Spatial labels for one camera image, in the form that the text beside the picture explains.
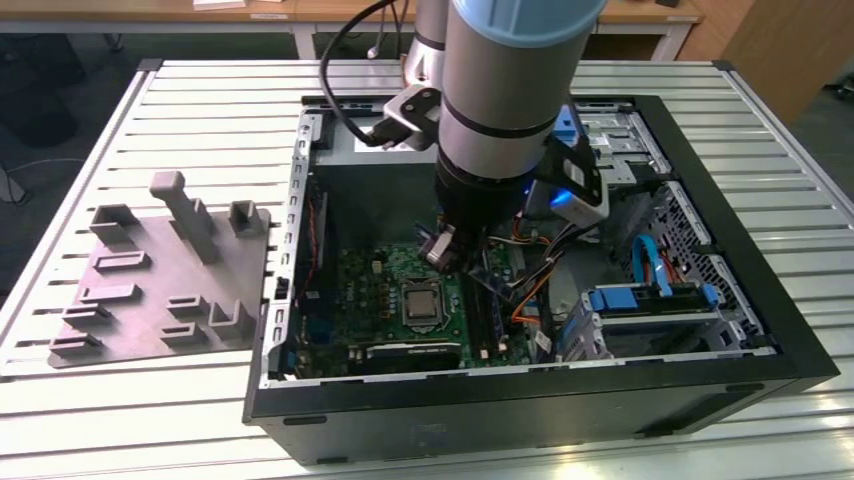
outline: metal extrusion frame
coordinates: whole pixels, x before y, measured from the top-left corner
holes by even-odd
[[[185,169],[205,205],[262,197],[273,213],[268,270],[281,260],[285,194],[300,98],[320,95],[316,62],[166,61],[137,73],[0,313],[2,476],[107,474],[340,478],[436,473],[469,478],[683,479],[836,477],[854,472],[852,210],[832,180],[735,80],[708,62],[581,62],[578,95],[659,96],[841,375],[760,402],[689,436],[521,448],[436,459],[297,465],[257,427],[240,424],[250,353],[177,357],[55,371],[46,342],[54,309],[90,247],[87,208],[138,202],[135,178]],[[333,61],[341,95],[389,95],[390,61]],[[274,277],[264,284],[272,299]],[[85,435],[67,432],[85,431]]]

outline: floor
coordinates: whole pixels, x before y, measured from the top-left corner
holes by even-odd
[[[330,36],[317,35],[317,50]],[[408,49],[408,38],[401,50]],[[29,149],[0,128],[0,155],[7,168],[49,158],[85,159],[114,105],[142,58],[165,59],[294,59],[288,35],[126,35],[123,49],[110,53],[97,35],[71,35],[70,41],[87,74],[87,80],[62,89],[63,101],[77,119],[75,136],[61,145]],[[353,36],[334,58],[364,58],[376,37]],[[393,38],[386,38],[380,58],[393,58]],[[854,100],[839,101],[821,92],[808,111],[791,128],[819,164],[848,196],[854,196]],[[70,187],[78,163],[41,164],[14,173],[14,180],[29,192],[21,206],[0,203],[0,304],[10,291],[41,234]]]

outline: orange wire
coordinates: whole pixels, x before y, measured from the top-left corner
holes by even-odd
[[[530,300],[530,298],[536,294],[536,291],[540,289],[542,284],[548,281],[548,278],[550,277],[552,273],[554,273],[553,270],[550,272],[548,272],[548,274],[545,274],[545,276],[542,278],[540,278],[538,282],[536,282],[536,285],[533,285],[533,288],[530,289],[530,291],[525,295],[524,300],[521,300],[521,303],[518,303],[518,306],[513,310],[512,316],[509,317],[512,319],[513,323],[522,322],[524,320],[526,320],[528,323],[532,321],[530,317],[520,317],[518,316],[518,312],[521,311],[521,308],[524,308],[524,304],[528,303],[528,301]]]
[[[538,325],[538,320],[533,317],[516,317],[512,319],[512,323],[532,323]]]
[[[520,225],[521,225],[521,217],[516,216],[512,219],[512,230],[510,230],[512,239],[518,242],[528,242],[533,240],[533,238],[521,236]],[[548,239],[548,237],[544,237],[544,236],[536,237],[536,241],[542,245],[550,244],[550,240]]]

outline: table leg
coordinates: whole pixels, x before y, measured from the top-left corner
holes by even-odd
[[[0,169],[0,201],[5,203],[17,203],[23,198],[23,189],[17,184],[14,179],[9,176],[2,169]]]
[[[676,59],[676,55],[679,55],[679,50],[681,50],[681,45],[684,44],[684,39],[691,31],[691,26],[689,23],[669,25],[667,33],[657,41],[655,53],[652,53],[651,60],[653,62],[672,62]]]
[[[106,42],[106,46],[109,47],[110,52],[119,52],[123,48],[123,35],[119,33],[102,33],[103,42]]]
[[[314,26],[309,23],[294,23],[290,27],[293,32],[293,41],[296,42],[296,53],[300,60],[316,60],[317,51],[314,50]]]

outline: black band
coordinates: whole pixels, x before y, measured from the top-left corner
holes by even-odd
[[[417,30],[414,30],[414,40],[421,42],[424,46],[432,48],[433,50],[444,52],[444,43],[429,40],[425,36],[417,33]]]
[[[494,137],[494,138],[525,138],[525,137],[530,137],[530,136],[536,135],[537,133],[540,133],[546,128],[549,128],[550,126],[553,126],[554,121],[557,120],[557,116],[554,115],[553,117],[550,117],[549,120],[546,120],[545,122],[540,123],[538,125],[534,125],[534,126],[528,127],[528,128],[520,128],[520,129],[514,129],[514,130],[508,130],[508,129],[504,129],[504,128],[486,127],[485,125],[481,125],[480,123],[474,122],[470,118],[465,117],[465,115],[462,115],[458,112],[458,110],[456,110],[453,108],[453,105],[450,105],[450,102],[448,101],[448,97],[446,96],[442,97],[442,104],[444,104],[444,107],[448,109],[448,112],[450,112],[450,115],[453,116],[456,121],[458,123],[461,123],[462,126],[468,130],[473,130],[478,134],[485,135],[488,137]]]

